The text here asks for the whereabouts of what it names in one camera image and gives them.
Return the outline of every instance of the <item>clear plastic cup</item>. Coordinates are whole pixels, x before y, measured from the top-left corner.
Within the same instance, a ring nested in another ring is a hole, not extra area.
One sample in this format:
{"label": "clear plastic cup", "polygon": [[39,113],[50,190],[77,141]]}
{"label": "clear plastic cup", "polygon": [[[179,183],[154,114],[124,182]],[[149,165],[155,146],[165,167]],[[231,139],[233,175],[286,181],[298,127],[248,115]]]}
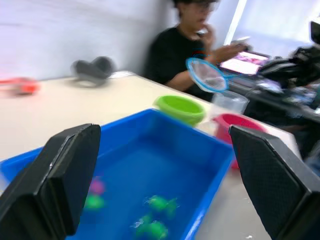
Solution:
{"label": "clear plastic cup", "polygon": [[249,103],[249,99],[245,96],[232,91],[217,92],[212,98],[213,106],[211,108],[211,116],[215,117],[214,107],[224,108],[235,114],[243,114]]}

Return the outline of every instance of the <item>blue net rim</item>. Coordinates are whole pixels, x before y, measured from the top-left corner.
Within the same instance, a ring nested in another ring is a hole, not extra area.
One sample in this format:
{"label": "blue net rim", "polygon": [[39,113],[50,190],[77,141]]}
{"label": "blue net rim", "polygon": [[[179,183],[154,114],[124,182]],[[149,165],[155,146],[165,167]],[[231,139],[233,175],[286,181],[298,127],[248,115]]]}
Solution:
{"label": "blue net rim", "polygon": [[[193,70],[193,68],[191,67],[191,63],[193,61],[197,61],[197,62],[200,62],[202,64],[206,64],[208,66],[210,66],[211,68],[213,68],[214,70],[216,70],[224,79],[224,82],[225,82],[225,88],[223,89],[216,89],[214,87],[211,87],[209,85],[206,85],[204,84],[200,78],[196,75],[195,71]],[[196,58],[196,57],[190,57],[186,60],[186,68],[188,69],[189,73],[191,74],[191,77],[195,80],[195,83],[201,87],[203,87],[204,89],[207,89],[209,90],[210,92],[213,92],[213,93],[221,93],[221,92],[224,92],[225,90],[227,90],[229,88],[229,83],[228,83],[228,80],[225,78],[224,74],[222,71],[220,71],[219,68],[217,68],[215,65],[211,64],[210,62],[206,61],[206,60],[203,60],[203,59],[200,59],[200,58]]]}

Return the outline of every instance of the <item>white wall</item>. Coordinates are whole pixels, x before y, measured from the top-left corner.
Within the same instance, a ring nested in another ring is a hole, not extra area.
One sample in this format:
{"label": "white wall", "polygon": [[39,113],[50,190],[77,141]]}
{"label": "white wall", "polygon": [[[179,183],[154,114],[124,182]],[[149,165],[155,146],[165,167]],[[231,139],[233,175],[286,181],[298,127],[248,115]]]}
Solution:
{"label": "white wall", "polygon": [[[230,24],[236,12],[239,0],[220,0],[218,9],[212,12],[208,23],[215,28],[216,43],[215,48],[221,47],[226,39]],[[171,9],[168,13],[166,25],[172,27],[178,23],[178,13],[176,9]]]}
{"label": "white wall", "polygon": [[70,76],[74,61],[97,56],[139,73],[167,10],[164,0],[3,1],[0,78]]}

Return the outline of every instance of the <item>green bowl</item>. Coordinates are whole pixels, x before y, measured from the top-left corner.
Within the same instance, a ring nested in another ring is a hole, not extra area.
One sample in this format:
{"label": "green bowl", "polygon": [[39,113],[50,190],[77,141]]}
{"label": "green bowl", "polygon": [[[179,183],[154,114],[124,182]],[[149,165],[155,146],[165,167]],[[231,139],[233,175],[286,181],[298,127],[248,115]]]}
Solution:
{"label": "green bowl", "polygon": [[161,96],[154,104],[160,111],[192,127],[200,123],[206,115],[200,104],[182,96]]}

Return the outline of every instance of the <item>person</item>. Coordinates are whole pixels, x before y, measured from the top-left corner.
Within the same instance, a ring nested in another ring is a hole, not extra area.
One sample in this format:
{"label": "person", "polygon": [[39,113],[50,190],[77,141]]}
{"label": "person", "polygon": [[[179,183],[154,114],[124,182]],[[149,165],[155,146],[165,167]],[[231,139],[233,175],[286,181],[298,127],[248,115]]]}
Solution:
{"label": "person", "polygon": [[151,44],[143,77],[211,101],[212,94],[200,89],[187,71],[186,59],[204,59],[211,64],[229,60],[246,47],[231,44],[212,51],[215,31],[206,20],[218,0],[173,0],[179,13],[179,24],[161,32]]}

